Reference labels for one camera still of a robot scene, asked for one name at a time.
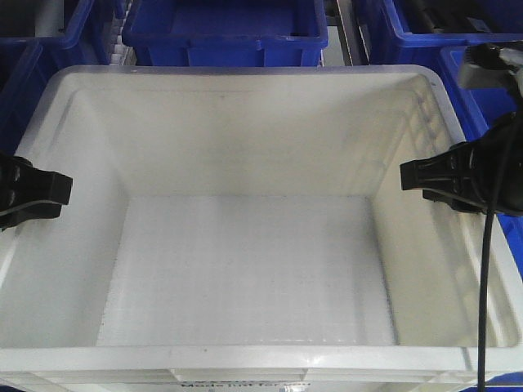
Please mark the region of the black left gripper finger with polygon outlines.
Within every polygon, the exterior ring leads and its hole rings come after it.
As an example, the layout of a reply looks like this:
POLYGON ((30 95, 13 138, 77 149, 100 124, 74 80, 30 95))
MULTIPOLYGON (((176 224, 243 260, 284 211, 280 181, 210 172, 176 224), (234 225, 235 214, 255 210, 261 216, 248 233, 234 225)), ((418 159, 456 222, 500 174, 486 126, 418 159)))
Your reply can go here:
POLYGON ((16 227, 26 221, 55 219, 60 216, 62 206, 54 203, 39 203, 1 216, 1 231, 16 227))
POLYGON ((69 204, 72 187, 73 179, 67 175, 41 170, 23 157, 1 153, 1 212, 62 208, 69 204))

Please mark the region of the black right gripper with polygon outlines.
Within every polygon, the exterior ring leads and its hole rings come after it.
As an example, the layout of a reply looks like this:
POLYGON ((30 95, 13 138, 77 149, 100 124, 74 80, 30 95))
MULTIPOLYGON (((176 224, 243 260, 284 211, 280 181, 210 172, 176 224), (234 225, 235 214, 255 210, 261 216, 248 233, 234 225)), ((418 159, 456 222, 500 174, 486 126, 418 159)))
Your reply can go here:
POLYGON ((522 215, 522 115, 506 113, 482 137, 448 151, 400 164, 402 190, 423 189, 426 200, 445 203, 457 212, 486 212, 500 181, 495 211, 522 215), (464 190, 473 177, 478 196, 464 190))

